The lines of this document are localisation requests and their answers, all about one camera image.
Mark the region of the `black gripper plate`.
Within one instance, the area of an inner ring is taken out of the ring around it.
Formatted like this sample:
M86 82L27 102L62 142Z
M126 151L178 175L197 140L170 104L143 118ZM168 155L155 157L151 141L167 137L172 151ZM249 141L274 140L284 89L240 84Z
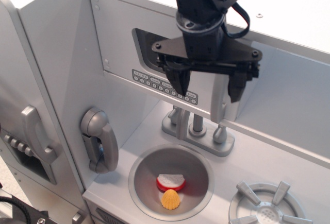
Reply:
M229 75L231 103L240 101L247 80L259 77L262 59L262 52L250 43L229 38L222 31L157 41L152 51L158 55L157 66L182 96L187 93L191 71Z

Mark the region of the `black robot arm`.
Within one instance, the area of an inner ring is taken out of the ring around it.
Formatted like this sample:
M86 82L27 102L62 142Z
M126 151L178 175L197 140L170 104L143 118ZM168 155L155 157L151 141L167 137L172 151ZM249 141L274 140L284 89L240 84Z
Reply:
M176 2L176 25L182 36L153 44L157 66L180 95L186 95L192 71L228 75L230 99L239 101L246 83L259 76L262 52L241 42L249 28L228 31L226 14L234 9L249 24L248 13L238 0Z

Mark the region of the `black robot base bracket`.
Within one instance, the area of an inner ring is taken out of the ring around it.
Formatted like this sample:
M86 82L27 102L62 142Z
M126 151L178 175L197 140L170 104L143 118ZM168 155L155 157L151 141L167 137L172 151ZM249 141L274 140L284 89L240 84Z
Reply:
M48 216L48 211L39 211L2 189L1 223L56 223Z

